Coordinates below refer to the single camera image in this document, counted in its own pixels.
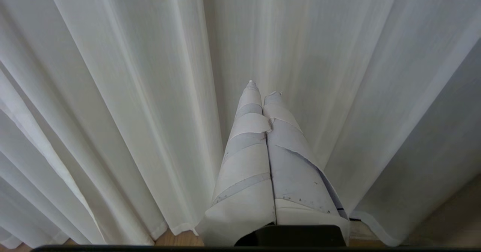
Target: sheer curtain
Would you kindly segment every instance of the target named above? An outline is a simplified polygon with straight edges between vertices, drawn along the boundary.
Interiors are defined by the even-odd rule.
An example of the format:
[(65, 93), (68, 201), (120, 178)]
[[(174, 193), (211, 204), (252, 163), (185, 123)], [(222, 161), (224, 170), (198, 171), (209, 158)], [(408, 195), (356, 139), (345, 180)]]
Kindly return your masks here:
[(0, 243), (194, 229), (253, 79), (397, 245), (481, 170), (480, 33), (481, 0), (0, 0)]

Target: curtain fold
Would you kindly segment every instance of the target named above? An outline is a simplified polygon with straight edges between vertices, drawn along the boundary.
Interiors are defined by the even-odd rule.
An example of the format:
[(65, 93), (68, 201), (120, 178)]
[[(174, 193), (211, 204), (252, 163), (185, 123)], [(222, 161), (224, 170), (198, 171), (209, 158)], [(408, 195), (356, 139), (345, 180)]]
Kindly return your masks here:
[(481, 170), (480, 33), (481, 0), (0, 0), (0, 243), (194, 230), (253, 79), (397, 245)]

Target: white curtain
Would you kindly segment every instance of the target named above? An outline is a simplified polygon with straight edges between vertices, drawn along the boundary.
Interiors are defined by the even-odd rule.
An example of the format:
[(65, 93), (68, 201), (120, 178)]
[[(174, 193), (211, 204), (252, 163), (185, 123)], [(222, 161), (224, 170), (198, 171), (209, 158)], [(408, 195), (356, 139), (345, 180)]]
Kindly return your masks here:
[(0, 243), (194, 229), (249, 79), (397, 245), (481, 170), (481, 0), (0, 0)]

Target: wooden floor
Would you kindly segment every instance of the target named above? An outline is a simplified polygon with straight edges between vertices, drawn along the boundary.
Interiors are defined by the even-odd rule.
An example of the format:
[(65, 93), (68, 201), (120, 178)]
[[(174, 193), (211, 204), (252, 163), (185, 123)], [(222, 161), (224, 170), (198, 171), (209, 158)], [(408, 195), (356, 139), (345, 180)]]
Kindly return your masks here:
[[(76, 245), (73, 240), (69, 239), (65, 245)], [(155, 241), (155, 246), (204, 246), (201, 238), (196, 236), (192, 231), (184, 231), (175, 236), (168, 229), (161, 237)], [(383, 247), (383, 243), (379, 240), (349, 240), (351, 247)], [(7, 249), (0, 245), (0, 252), (29, 252), (31, 248), (26, 244), (21, 244), (15, 249)]]

